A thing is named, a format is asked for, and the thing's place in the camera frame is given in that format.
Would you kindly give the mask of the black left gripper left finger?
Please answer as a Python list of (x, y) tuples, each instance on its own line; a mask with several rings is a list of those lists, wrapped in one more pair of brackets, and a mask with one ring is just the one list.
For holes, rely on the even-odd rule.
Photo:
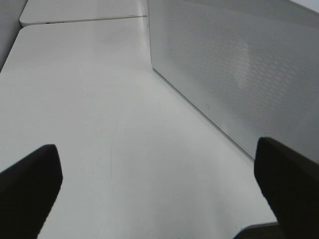
[(44, 145), (0, 174), (0, 237), (38, 237), (63, 181), (57, 147)]

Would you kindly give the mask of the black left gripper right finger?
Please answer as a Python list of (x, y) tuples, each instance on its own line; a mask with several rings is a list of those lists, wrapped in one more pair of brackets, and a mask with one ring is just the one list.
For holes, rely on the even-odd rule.
[(254, 175), (288, 239), (319, 237), (319, 165), (270, 138), (258, 140)]

